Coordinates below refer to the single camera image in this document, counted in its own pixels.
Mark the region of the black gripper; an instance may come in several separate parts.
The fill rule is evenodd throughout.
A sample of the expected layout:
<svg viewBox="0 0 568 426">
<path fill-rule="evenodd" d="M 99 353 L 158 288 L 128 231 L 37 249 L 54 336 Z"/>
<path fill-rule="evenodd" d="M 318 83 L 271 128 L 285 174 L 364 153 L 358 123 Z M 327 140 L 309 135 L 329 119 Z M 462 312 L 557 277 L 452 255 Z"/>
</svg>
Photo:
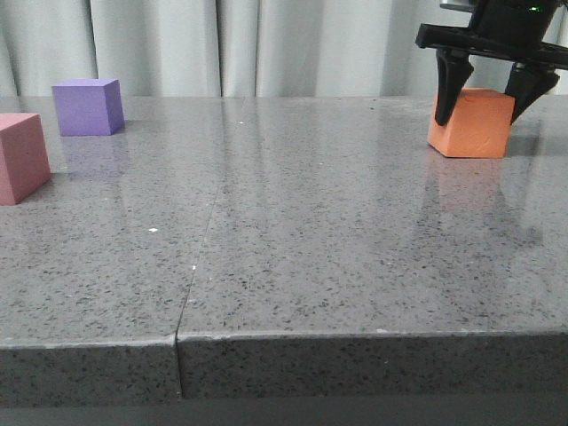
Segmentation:
<svg viewBox="0 0 568 426">
<path fill-rule="evenodd" d="M 553 89 L 567 68 L 567 49 L 543 38 L 562 1 L 476 1 L 466 27 L 422 24 L 415 43 L 435 49 L 438 96 L 435 121 L 447 124 L 474 67 L 469 56 L 513 64 L 504 93 L 514 99 L 511 123 Z"/>
</svg>

